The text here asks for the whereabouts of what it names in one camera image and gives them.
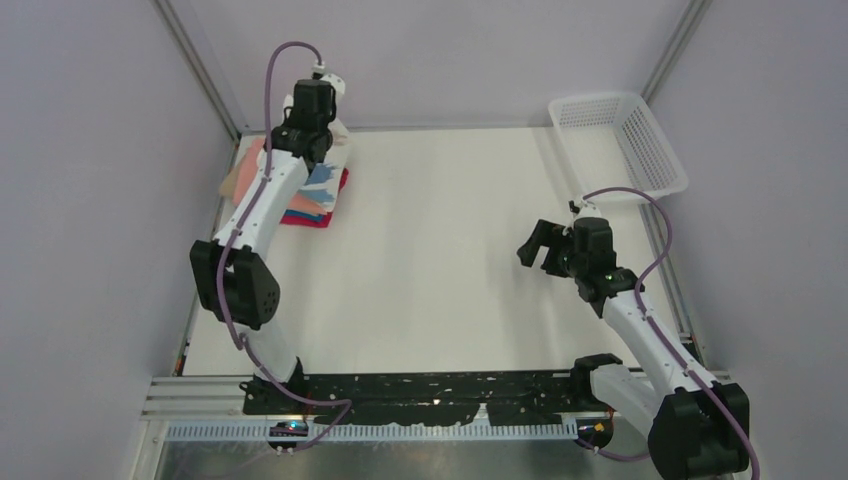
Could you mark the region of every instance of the stack of folded clothes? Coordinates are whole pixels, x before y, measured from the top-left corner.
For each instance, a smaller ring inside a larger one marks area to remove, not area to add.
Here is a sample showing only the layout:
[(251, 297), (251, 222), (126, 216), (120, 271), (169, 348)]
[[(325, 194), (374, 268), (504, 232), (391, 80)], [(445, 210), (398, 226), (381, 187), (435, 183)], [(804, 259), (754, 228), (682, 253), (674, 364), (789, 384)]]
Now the stack of folded clothes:
[[(350, 145), (346, 137), (336, 138), (338, 142), (327, 152), (324, 163), (315, 165), (306, 184), (292, 198), (280, 223), (315, 228), (326, 228), (330, 224), (339, 191), (344, 187), (349, 173), (345, 164)], [(245, 137), (242, 142), (247, 145), (246, 150), (242, 147), (245, 153), (219, 189), (221, 195), (232, 198), (236, 206), (244, 199), (259, 171), (257, 159), (265, 146), (265, 136)]]

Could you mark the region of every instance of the orange cloth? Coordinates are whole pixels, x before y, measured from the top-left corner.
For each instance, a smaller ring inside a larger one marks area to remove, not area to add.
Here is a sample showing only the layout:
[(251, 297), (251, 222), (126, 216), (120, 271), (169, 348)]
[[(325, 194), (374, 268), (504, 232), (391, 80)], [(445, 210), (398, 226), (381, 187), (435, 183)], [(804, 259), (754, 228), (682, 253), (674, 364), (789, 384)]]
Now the orange cloth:
[[(236, 206), (244, 199), (247, 189), (250, 188), (250, 184), (253, 183), (253, 179), (256, 178), (256, 174), (259, 172), (259, 165), (256, 162), (256, 158), (262, 152), (264, 145), (265, 137), (254, 139), (241, 159), (236, 188), (233, 192), (233, 203)], [(309, 215), (327, 214), (327, 211), (323, 207), (299, 193), (292, 197), (287, 210), (308, 213)]]

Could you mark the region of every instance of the plastic basket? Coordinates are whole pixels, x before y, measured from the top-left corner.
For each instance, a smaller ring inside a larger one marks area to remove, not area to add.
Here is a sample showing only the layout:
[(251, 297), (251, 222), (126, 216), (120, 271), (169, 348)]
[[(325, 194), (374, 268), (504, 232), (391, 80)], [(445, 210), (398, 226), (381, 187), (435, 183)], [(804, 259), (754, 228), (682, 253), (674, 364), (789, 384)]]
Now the plastic basket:
[[(615, 92), (554, 100), (548, 106), (581, 195), (628, 186), (654, 198), (681, 192), (689, 178), (653, 113), (634, 93)], [(596, 197), (598, 203), (642, 203), (628, 193)]]

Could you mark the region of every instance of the white wall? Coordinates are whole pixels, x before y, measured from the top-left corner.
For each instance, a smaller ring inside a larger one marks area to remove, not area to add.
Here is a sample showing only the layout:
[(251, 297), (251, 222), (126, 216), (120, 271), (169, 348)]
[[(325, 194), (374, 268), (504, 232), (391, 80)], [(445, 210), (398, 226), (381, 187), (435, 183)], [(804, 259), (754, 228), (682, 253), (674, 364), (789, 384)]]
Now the white wall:
[(653, 110), (700, 340), (748, 392), (772, 477), (842, 478), (848, 3), (715, 2)]
[(0, 478), (114, 480), (232, 143), (150, 1), (0, 5)]
[[(222, 94), (262, 130), (268, 57), (315, 44), (347, 81), (353, 127), (550, 124), (547, 104), (587, 91), (640, 91), (685, 0), (172, 0)], [(308, 74), (306, 51), (277, 65), (276, 92)], [(281, 102), (282, 93), (275, 99)]]

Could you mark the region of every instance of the white table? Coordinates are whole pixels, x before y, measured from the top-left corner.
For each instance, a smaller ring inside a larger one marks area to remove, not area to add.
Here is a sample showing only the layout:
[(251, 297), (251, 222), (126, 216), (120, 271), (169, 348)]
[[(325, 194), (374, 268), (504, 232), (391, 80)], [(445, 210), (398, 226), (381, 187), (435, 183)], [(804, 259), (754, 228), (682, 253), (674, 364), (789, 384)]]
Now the white table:
[[(561, 369), (602, 352), (636, 366), (573, 280), (538, 268), (544, 249), (533, 269), (516, 257), (537, 219), (571, 216), (552, 131), (359, 132), (352, 142), (330, 227), (280, 226), (267, 259), (277, 318), (306, 373)], [(603, 150), (594, 156), (614, 155)], [(622, 178), (608, 160), (594, 175)], [(222, 221), (232, 211), (227, 202)], [(654, 256), (638, 208), (603, 212), (619, 264), (640, 273)], [(675, 330), (659, 276), (646, 288)], [(211, 312), (193, 320), (184, 375), (253, 371)]]

